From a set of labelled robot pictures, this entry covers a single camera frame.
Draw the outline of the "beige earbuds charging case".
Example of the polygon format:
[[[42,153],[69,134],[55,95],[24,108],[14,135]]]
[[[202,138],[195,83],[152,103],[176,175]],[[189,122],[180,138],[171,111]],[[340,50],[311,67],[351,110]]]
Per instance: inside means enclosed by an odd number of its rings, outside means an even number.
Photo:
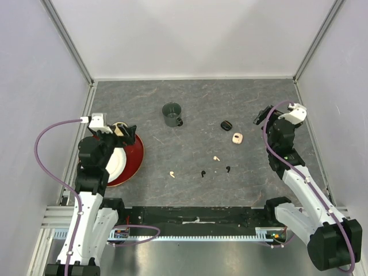
[[[241,133],[234,133],[232,136],[232,142],[234,144],[241,144],[243,141],[243,135]]]

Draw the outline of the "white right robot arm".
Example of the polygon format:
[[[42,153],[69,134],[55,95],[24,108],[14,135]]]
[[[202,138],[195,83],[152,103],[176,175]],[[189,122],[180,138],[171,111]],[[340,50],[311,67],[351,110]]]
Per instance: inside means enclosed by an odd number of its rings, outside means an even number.
[[[269,226],[279,223],[306,245],[308,255],[320,271],[337,268],[352,273],[361,259],[362,227],[348,219],[328,199],[312,178],[294,148],[295,131],[306,119],[306,107],[288,103],[282,113],[273,105],[260,111],[255,125],[263,124],[262,137],[269,165],[296,195],[305,209],[300,212],[286,197],[267,200],[263,219]]]

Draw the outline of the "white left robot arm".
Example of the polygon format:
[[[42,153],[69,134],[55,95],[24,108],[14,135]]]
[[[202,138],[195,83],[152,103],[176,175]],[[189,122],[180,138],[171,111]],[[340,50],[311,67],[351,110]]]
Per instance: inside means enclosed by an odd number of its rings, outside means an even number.
[[[134,145],[136,126],[109,125],[107,132],[91,130],[78,144],[75,207],[64,247],[45,275],[100,275],[100,258],[113,226],[126,220],[120,198],[105,198],[114,150]]]

